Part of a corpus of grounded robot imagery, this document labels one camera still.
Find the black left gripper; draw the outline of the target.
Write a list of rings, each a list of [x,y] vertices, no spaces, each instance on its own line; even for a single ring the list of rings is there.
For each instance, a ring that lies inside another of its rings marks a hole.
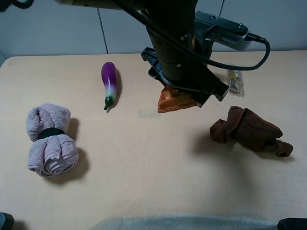
[[[229,87],[206,65],[187,57],[179,50],[147,47],[142,51],[141,57],[151,65],[148,74],[152,78],[178,92],[190,94],[198,107],[202,107],[212,95],[222,101],[228,93]]]

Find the grey robot base front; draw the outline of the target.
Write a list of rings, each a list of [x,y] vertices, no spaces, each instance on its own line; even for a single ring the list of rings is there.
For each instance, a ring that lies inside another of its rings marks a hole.
[[[276,230],[278,221],[212,215],[162,215],[107,218],[93,230]]]

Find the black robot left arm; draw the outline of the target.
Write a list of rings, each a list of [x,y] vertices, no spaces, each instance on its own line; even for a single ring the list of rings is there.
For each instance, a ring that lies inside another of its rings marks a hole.
[[[123,10],[145,25],[152,48],[141,53],[151,65],[149,75],[164,86],[190,96],[198,107],[215,96],[222,101],[228,86],[209,69],[212,47],[197,41],[195,0],[60,0],[60,4]]]

